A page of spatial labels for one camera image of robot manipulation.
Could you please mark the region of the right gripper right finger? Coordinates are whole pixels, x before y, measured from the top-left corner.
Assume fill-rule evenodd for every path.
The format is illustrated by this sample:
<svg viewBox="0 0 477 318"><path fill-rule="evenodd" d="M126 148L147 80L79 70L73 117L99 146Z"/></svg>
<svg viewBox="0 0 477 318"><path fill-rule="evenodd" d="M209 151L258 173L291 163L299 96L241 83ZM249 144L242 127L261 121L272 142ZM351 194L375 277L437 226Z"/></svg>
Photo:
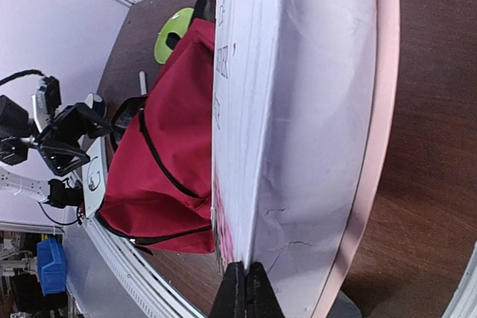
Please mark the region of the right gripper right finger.
<svg viewBox="0 0 477 318"><path fill-rule="evenodd" d="M250 265L245 279L247 318L284 318L265 268L260 262Z"/></svg>

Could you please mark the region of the white designer fate book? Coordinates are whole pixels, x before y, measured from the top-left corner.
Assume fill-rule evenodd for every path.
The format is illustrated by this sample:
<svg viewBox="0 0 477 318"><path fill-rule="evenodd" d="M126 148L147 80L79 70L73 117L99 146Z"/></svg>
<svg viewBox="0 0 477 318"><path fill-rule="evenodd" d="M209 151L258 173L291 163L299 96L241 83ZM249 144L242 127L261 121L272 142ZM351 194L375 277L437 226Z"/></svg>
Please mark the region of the white designer fate book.
<svg viewBox="0 0 477 318"><path fill-rule="evenodd" d="M325 317L376 196L399 0L217 0L212 224L221 268L265 268L285 317Z"/></svg>

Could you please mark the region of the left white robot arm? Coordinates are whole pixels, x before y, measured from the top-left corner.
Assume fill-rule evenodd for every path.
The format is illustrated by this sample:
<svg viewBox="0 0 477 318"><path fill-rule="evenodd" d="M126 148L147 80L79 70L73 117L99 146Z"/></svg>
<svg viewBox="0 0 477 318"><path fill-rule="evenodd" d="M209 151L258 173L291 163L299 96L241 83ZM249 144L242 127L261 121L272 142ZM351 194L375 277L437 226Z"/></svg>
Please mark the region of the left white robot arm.
<svg viewBox="0 0 477 318"><path fill-rule="evenodd" d="M29 150L36 150L54 178L31 179L2 168L1 189L31 198L40 207L74 207L75 222L80 223L93 217L103 201L104 137L113 131L106 119L106 104L100 95L90 93L83 102L63 106L59 80L36 69L14 73L1 79L1 84L31 75L40 79L32 113L1 96L1 163L21 164Z"/></svg>

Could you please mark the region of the red backpack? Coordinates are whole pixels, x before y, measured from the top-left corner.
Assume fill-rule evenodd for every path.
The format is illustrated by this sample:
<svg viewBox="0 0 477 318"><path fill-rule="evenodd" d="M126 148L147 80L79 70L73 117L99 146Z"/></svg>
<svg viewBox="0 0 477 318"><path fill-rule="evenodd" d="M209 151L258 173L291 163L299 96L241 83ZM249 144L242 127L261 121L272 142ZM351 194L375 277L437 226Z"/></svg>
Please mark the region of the red backpack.
<svg viewBox="0 0 477 318"><path fill-rule="evenodd" d="M215 26L196 19L119 142L97 221L139 247L209 254Z"/></svg>

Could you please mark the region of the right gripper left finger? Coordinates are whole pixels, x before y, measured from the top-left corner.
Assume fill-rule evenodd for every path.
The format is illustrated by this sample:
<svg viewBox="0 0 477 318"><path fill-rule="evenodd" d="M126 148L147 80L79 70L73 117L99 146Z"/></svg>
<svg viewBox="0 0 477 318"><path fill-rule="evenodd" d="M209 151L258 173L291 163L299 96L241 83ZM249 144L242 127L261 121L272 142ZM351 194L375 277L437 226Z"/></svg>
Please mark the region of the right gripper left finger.
<svg viewBox="0 0 477 318"><path fill-rule="evenodd" d="M245 273L241 261L227 266L209 318L245 318Z"/></svg>

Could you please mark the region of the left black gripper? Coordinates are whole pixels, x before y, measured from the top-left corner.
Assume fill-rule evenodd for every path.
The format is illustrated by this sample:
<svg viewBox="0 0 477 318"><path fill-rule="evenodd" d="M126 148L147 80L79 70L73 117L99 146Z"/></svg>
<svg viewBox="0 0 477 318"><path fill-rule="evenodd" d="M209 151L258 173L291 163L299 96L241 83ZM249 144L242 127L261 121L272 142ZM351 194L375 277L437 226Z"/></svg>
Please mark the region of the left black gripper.
<svg viewBox="0 0 477 318"><path fill-rule="evenodd" d="M81 150L78 140L111 134L113 127L86 104L66 106L37 136L37 150L48 168L58 177L64 177L90 162Z"/></svg>

